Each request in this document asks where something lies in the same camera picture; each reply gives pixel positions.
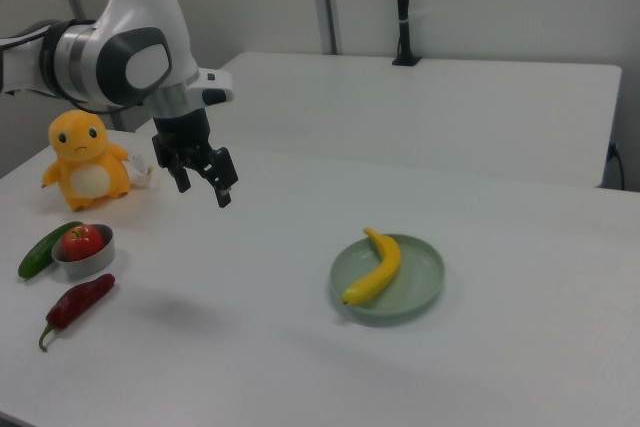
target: yellow banana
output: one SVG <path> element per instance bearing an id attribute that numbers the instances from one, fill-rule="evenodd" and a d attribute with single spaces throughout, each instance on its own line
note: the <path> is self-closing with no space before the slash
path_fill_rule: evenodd
<path id="1" fill-rule="evenodd" d="M 364 233 L 376 244 L 382 262 L 375 270 L 347 287 L 340 299 L 344 304 L 362 304 L 382 292 L 398 273 L 402 260 L 400 247 L 392 237 L 381 235 L 369 227 L 364 229 Z"/>

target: red chili pepper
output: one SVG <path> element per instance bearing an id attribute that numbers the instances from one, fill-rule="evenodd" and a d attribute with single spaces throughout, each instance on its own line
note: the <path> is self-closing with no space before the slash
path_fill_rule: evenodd
<path id="1" fill-rule="evenodd" d="M 111 290 L 116 278 L 111 274 L 104 274 L 95 280 L 71 287 L 47 314 L 47 327 L 40 336 L 40 349 L 47 351 L 44 338 L 53 329 L 66 329 L 83 312 L 95 304 Z"/>

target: apple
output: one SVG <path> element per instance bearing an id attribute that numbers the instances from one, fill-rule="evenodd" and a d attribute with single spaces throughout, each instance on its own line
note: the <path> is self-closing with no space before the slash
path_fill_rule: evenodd
<path id="1" fill-rule="evenodd" d="M 91 257 L 106 245 L 100 231 L 90 224 L 80 224 L 62 236 L 62 253 L 68 262 Z"/>

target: small bowl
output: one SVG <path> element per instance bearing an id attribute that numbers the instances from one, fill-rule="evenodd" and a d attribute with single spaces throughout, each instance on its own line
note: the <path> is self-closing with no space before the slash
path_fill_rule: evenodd
<path id="1" fill-rule="evenodd" d="M 62 239 L 58 240 L 54 244 L 53 249 L 51 249 L 53 260 L 60 264 L 71 277 L 84 277 L 95 274 L 109 265 L 116 255 L 116 246 L 113 241 L 113 231 L 111 227 L 102 224 L 92 225 L 98 229 L 102 238 L 107 243 L 102 250 L 85 259 L 67 262 L 64 260 L 64 254 L 62 253 Z"/>

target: green cucumber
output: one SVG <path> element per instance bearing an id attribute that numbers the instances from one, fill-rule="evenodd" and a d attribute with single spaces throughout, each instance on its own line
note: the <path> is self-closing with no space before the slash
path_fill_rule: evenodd
<path id="1" fill-rule="evenodd" d="M 53 245 L 61 239 L 69 229 L 81 224 L 82 222 L 78 221 L 69 222 L 43 237 L 40 242 L 33 246 L 24 259 L 22 259 L 22 262 L 20 262 L 18 275 L 23 279 L 30 279 L 44 270 L 47 265 L 53 262 L 53 257 L 51 256 Z"/>

